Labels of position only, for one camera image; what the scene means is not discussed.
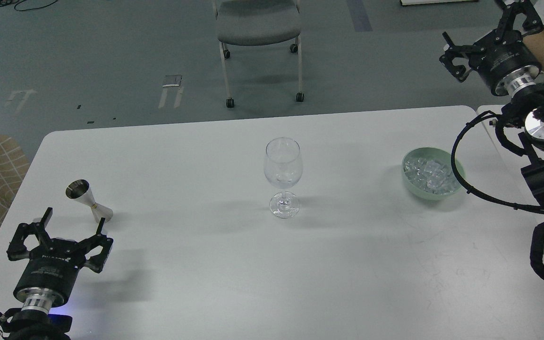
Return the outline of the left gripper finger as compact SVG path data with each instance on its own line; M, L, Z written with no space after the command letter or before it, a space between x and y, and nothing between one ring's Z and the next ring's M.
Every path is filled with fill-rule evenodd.
M80 241L76 246L80 254L79 261L74 265L76 268L88 268L94 273L101 273L103 271L114 244L114 239L103 233L105 222L106 219L100 219L95 234ZM95 249L99 249L100 252L86 258L87 254Z
M32 260L38 254L54 251L54 243L45 230L52 213L52 207L48 207L39 221L33 221L30 224L26 222L18 224L7 248L7 258L10 261ZM32 250L28 250L25 244L30 235L37 239L37 246Z

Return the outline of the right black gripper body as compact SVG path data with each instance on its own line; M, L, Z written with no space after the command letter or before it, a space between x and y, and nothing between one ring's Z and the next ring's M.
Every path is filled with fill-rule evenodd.
M478 72L492 95L511 95L507 90L508 75L527 73L535 79L541 71L541 64L523 43L522 34L509 31L503 40L496 41L496 33L489 32L473 44L483 48L481 54L473 54L473 69Z

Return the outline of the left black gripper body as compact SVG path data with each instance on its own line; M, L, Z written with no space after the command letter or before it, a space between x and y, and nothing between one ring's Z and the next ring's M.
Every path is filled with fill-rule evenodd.
M65 252L35 247L29 252L13 296L22 303L22 310L50 312L65 305L78 276L76 258Z

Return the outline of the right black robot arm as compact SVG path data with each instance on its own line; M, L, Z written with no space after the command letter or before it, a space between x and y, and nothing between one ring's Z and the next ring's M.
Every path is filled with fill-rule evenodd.
M467 193L514 210L544 215L544 83L536 82L542 65L523 43L524 37L542 32L543 24L529 0L511 4L499 0L497 6L502 12L497 27L472 44L457 45L447 32L442 33L446 45L440 63L457 81L464 82L474 71L493 95L508 95L511 99L500 113L486 110L466 123L452 146L450 165ZM535 206L510 203L483 193L458 170L456 151L460 141L484 120L490 120L505 149L529 159L530 164L521 168L521 174L537 202Z

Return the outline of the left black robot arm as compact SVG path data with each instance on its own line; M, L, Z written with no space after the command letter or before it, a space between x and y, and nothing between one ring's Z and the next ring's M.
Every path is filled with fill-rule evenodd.
M101 273L113 239L104 235L106 217L97 218L95 234L81 241L52 238L46 227L52 215L48 207L36 222L17 226L7 248L10 261L28 260L13 296L20 308L0 312L3 340L67 340L73 318L52 314L71 296L80 269Z

